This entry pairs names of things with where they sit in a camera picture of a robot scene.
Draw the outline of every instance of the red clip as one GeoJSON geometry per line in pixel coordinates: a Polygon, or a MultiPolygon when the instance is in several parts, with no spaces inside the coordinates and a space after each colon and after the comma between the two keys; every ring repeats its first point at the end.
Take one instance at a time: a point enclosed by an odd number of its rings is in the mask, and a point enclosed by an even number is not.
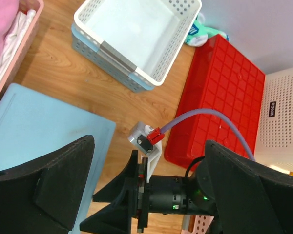
{"type": "Polygon", "coordinates": [[[151,142],[152,145],[155,145],[157,142],[163,140],[165,134],[161,133],[160,128],[154,129],[149,135],[147,135],[147,139],[151,142]]]}

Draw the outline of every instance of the red plastic crate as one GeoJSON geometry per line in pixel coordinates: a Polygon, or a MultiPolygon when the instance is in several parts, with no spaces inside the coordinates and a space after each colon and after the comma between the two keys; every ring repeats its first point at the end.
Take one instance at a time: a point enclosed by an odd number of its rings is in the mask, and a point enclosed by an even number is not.
{"type": "MultiPolygon", "coordinates": [[[[220,35],[195,51],[176,117],[210,108],[226,115],[254,152],[265,75],[220,35]]],[[[229,126],[218,117],[196,115],[172,128],[165,159],[187,168],[204,155],[205,142],[215,140],[247,157],[229,126]]]]}

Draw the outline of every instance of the white cloth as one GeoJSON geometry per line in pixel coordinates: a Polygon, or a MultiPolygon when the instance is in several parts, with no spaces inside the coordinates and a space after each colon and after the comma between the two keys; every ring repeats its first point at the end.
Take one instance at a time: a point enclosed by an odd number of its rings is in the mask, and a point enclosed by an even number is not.
{"type": "Polygon", "coordinates": [[[27,15],[23,12],[18,12],[16,15],[14,22],[4,40],[4,48],[0,58],[0,81],[2,80],[5,71],[7,70],[14,57],[14,54],[20,46],[22,39],[24,38],[30,23],[33,21],[35,14],[35,10],[29,10],[27,15]]]}

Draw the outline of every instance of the wooden table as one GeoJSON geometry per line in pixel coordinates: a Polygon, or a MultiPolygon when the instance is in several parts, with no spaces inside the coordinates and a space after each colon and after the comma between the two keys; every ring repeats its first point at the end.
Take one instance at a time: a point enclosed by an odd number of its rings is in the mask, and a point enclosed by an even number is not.
{"type": "MultiPolygon", "coordinates": [[[[71,47],[74,12],[83,0],[44,0],[40,29],[14,82],[115,121],[117,128],[97,190],[126,165],[133,146],[129,130],[141,120],[153,127],[172,120],[187,78],[194,48],[183,46],[164,84],[133,93],[71,47]]],[[[155,174],[183,175],[185,170],[161,158],[155,174]]],[[[91,215],[105,204],[92,203],[91,215]]],[[[136,233],[136,220],[132,221],[136,233]]],[[[146,234],[179,234],[181,215],[150,214],[146,234]]]]}

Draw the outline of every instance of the white wall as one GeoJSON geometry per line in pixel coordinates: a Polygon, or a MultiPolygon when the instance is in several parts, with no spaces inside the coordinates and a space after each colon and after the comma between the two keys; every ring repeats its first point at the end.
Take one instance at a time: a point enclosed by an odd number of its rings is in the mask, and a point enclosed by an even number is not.
{"type": "Polygon", "coordinates": [[[293,0],[202,0],[206,26],[230,42],[265,74],[293,67],[293,0]]]}

